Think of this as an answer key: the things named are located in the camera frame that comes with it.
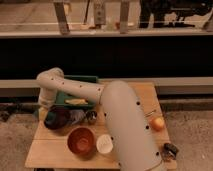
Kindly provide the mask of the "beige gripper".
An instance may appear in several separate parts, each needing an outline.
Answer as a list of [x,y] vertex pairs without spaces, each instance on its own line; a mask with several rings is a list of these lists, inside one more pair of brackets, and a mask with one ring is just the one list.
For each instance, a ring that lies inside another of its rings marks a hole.
[[56,92],[41,91],[38,97],[38,104],[46,110],[49,110],[55,104],[56,95]]

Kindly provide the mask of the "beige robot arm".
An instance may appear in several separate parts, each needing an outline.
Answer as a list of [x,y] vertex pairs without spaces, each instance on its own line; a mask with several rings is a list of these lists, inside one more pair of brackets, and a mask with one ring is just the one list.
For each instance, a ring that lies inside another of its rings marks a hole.
[[102,106],[120,171],[166,171],[141,101],[128,83],[115,80],[103,85],[70,80],[60,68],[41,72],[36,81],[42,107],[52,107],[58,91]]

